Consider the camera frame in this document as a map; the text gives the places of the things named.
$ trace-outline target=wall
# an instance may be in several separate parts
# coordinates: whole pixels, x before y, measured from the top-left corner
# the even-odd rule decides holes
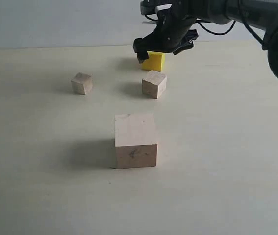
[[[0,48],[132,44],[154,29],[142,24],[140,0],[0,0]],[[225,31],[229,25],[208,25]],[[238,24],[224,37],[199,30],[202,41],[250,39]]]

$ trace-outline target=yellow cube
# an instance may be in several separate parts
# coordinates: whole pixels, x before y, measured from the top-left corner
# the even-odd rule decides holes
[[[145,60],[142,64],[143,70],[155,70],[162,72],[165,62],[165,54],[161,52],[148,51],[149,59]]]

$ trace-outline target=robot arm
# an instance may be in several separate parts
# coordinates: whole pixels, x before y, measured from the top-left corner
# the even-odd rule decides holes
[[[159,5],[170,8],[157,10]],[[139,62],[148,59],[147,51],[176,55],[191,49],[198,34],[190,27],[197,19],[216,24],[234,20],[242,22],[263,50],[268,51],[270,67],[278,78],[278,0],[145,0],[141,3],[141,14],[150,15],[155,11],[158,21],[154,32],[136,39],[133,44]],[[264,38],[260,39],[250,26],[264,30]]]

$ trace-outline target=small wooden cube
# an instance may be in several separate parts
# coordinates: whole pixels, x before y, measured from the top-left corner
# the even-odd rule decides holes
[[[78,73],[72,80],[72,89],[75,93],[86,95],[93,87],[92,78],[89,75]]]
[[[150,71],[146,78],[142,79],[142,93],[154,99],[160,98],[166,90],[167,76],[157,71]]]
[[[162,72],[164,62],[165,62],[165,54],[161,52],[152,52],[152,51],[149,51],[148,54],[149,54],[149,59],[145,60],[142,63],[142,69]]]
[[[153,114],[115,116],[117,169],[155,167],[157,137]]]

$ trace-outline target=wooden cube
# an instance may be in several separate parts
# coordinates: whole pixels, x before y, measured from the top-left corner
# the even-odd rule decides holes
[[[115,116],[117,169],[155,167],[157,137],[153,114]]]
[[[86,95],[93,87],[92,78],[89,75],[78,73],[71,80],[71,85],[75,93]]]
[[[149,59],[142,63],[142,69],[162,72],[165,63],[165,54],[161,52],[148,52]]]
[[[157,71],[150,71],[146,78],[142,79],[142,93],[154,99],[160,98],[166,90],[167,76]]]

